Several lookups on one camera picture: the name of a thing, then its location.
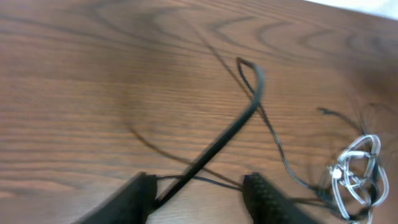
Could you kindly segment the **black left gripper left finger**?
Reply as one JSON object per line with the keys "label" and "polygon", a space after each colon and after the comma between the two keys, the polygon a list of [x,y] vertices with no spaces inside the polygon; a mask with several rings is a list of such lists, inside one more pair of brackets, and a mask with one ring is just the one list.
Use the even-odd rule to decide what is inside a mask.
{"label": "black left gripper left finger", "polygon": [[156,175],[138,173],[76,223],[146,224],[149,215],[154,211],[157,180]]}

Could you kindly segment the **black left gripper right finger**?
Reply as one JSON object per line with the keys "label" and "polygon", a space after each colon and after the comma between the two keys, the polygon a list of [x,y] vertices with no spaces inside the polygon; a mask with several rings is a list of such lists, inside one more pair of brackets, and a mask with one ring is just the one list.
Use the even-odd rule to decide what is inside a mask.
{"label": "black left gripper right finger", "polygon": [[254,224],[318,224],[257,172],[244,176],[242,193]]}

